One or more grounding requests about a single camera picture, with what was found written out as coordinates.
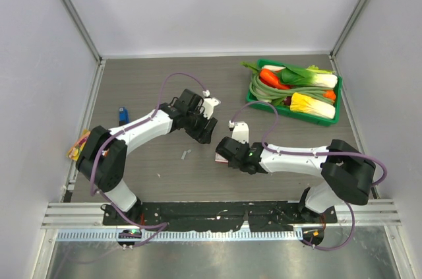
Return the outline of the white red staple box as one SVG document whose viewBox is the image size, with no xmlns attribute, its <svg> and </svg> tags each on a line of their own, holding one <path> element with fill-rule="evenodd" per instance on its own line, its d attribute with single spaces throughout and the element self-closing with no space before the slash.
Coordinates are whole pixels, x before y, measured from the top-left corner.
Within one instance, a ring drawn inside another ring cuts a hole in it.
<svg viewBox="0 0 422 279">
<path fill-rule="evenodd" d="M 227 164 L 228 160 L 225 159 L 223 156 L 216 154 L 215 155 L 215 162 Z"/>
</svg>

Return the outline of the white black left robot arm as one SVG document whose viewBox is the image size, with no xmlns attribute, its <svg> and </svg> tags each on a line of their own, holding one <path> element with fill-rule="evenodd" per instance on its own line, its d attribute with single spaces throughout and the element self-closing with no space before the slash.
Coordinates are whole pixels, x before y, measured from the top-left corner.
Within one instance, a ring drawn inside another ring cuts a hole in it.
<svg viewBox="0 0 422 279">
<path fill-rule="evenodd" d="M 140 221 L 142 202 L 123 181 L 127 156 L 143 144 L 181 129 L 198 143 L 209 144 L 217 124 L 213 113 L 220 104 L 217 98 L 203 98 L 185 89 L 170 103 L 159 104 L 131 123 L 112 129 L 94 127 L 82 140 L 76 169 L 118 208 L 118 219 L 132 226 Z"/>
</svg>

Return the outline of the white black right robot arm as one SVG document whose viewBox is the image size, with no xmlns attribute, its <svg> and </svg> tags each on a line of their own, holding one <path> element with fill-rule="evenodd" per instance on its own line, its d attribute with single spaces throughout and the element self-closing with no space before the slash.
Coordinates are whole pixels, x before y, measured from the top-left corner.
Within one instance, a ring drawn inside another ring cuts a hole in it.
<svg viewBox="0 0 422 279">
<path fill-rule="evenodd" d="M 283 149 L 225 137 L 217 145 L 216 154 L 226 159 L 230 168 L 251 175 L 289 172 L 322 178 L 320 185 L 306 188 L 301 195 L 297 213 L 306 223 L 341 202 L 366 205 L 376 168 L 372 160 L 342 140 L 317 148 Z"/>
</svg>

